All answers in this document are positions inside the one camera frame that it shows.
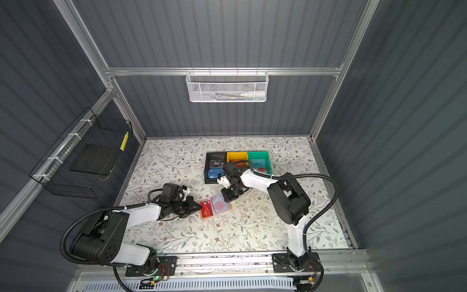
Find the red card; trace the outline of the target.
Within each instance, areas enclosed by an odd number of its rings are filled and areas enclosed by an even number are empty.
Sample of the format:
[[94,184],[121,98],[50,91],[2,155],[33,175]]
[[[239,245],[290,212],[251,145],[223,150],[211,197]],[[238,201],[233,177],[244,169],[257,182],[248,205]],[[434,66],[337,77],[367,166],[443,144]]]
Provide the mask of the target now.
[[199,204],[201,205],[200,213],[202,219],[207,219],[214,215],[211,200],[202,201]]

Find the tan leather card holder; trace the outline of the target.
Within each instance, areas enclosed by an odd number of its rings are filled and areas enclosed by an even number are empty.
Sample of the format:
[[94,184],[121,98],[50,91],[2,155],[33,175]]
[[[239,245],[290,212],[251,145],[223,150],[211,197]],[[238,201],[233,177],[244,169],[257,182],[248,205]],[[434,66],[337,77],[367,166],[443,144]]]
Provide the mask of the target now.
[[201,206],[201,219],[208,219],[232,209],[231,203],[228,203],[225,200],[222,193],[211,196],[207,200],[201,201],[198,204]]

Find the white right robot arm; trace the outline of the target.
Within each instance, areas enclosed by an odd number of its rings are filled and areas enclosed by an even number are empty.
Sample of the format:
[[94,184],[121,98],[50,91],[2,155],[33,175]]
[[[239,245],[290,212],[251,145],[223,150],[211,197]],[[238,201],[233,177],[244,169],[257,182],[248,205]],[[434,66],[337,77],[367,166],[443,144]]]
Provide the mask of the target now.
[[239,167],[235,162],[223,166],[223,174],[218,175],[218,183],[224,186],[221,193],[227,202],[232,202],[250,189],[256,189],[269,195],[277,216],[287,224],[287,257],[294,271],[302,271],[311,264],[322,270],[319,259],[311,252],[305,240],[305,228],[308,226],[310,197],[304,191],[299,178],[323,178],[318,173],[282,176],[270,175],[253,169],[248,161],[242,161]]

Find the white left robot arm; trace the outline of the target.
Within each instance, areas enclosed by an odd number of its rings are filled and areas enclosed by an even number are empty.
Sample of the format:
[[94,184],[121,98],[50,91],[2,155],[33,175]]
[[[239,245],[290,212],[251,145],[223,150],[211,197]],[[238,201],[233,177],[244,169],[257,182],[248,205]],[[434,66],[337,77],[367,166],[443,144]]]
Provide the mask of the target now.
[[159,267],[156,250],[126,242],[125,233],[143,223],[163,221],[170,214],[184,219],[201,209],[192,196],[97,209],[68,227],[60,240],[60,252],[66,260],[79,265],[132,265],[156,270]]

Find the pink round card in holder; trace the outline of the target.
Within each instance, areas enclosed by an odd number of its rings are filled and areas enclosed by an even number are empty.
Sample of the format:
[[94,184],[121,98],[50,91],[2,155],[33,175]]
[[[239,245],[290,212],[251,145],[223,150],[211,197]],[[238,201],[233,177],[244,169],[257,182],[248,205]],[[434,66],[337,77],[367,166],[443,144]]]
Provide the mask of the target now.
[[224,201],[222,193],[214,195],[210,200],[212,202],[212,209],[215,214],[225,212],[231,208],[231,205]]

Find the blue cards in black bin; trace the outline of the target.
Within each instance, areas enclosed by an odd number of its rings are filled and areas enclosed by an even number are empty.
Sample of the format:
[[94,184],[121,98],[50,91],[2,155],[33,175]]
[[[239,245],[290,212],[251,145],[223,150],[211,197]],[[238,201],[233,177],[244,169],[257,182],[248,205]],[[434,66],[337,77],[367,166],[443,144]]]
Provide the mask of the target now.
[[213,167],[208,169],[207,178],[209,180],[217,180],[219,175],[223,176],[223,169],[221,167]]

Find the yellow plastic bin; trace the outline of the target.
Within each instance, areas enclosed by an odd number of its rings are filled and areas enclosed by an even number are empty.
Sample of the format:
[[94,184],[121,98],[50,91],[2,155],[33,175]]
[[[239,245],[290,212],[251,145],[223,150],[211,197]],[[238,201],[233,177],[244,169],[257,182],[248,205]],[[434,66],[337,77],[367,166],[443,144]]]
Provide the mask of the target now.
[[227,152],[227,164],[223,170],[232,172],[233,170],[249,169],[248,152]]

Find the black plastic bin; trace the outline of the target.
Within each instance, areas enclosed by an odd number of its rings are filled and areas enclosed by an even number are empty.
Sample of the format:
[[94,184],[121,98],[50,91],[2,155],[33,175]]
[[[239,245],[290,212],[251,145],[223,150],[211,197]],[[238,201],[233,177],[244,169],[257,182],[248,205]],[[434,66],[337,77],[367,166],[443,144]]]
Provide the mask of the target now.
[[206,153],[206,160],[204,165],[204,183],[205,184],[217,184],[217,180],[209,180],[207,173],[209,168],[221,167],[227,163],[226,152],[208,152]]

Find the green plastic bin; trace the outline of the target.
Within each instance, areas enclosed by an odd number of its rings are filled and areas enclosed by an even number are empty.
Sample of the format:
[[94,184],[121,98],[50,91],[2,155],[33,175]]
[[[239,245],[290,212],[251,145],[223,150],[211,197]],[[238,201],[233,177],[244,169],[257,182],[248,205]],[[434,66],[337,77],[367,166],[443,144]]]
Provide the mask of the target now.
[[272,174],[272,167],[269,152],[267,151],[254,151],[248,152],[248,159],[252,163],[255,170]]

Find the yellow tag on basket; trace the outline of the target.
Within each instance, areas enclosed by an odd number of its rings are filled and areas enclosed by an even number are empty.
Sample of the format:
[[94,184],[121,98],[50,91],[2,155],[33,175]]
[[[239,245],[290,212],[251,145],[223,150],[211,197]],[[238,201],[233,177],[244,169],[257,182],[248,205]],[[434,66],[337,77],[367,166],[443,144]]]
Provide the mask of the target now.
[[120,145],[120,150],[121,151],[124,151],[125,150],[125,147],[126,147],[126,144],[128,142],[128,138],[129,138],[129,132],[127,131],[122,139],[122,142],[121,142],[121,145]]

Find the white marker in basket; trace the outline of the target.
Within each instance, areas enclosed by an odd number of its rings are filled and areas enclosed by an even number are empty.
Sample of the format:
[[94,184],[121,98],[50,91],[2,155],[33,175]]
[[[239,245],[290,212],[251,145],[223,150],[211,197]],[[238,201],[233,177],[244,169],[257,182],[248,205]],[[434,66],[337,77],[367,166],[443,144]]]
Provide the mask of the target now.
[[242,92],[240,94],[241,98],[249,99],[249,100],[265,100],[266,99],[266,91],[248,91]]

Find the black pad in basket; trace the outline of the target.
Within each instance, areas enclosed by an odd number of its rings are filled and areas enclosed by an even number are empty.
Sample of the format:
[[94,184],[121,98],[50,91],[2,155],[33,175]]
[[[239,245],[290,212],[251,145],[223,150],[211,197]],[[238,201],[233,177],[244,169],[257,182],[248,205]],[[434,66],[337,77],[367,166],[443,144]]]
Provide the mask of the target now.
[[92,175],[109,176],[116,163],[120,150],[113,147],[86,144],[69,170]]

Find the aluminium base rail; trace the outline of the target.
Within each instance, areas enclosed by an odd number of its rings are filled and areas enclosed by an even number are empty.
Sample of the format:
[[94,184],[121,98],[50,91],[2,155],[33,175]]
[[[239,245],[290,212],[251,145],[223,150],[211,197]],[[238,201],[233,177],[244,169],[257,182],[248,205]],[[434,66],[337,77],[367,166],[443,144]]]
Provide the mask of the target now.
[[83,266],[70,292],[381,292],[363,249],[319,250],[294,270],[279,251],[164,255],[155,276],[128,277],[110,267]]

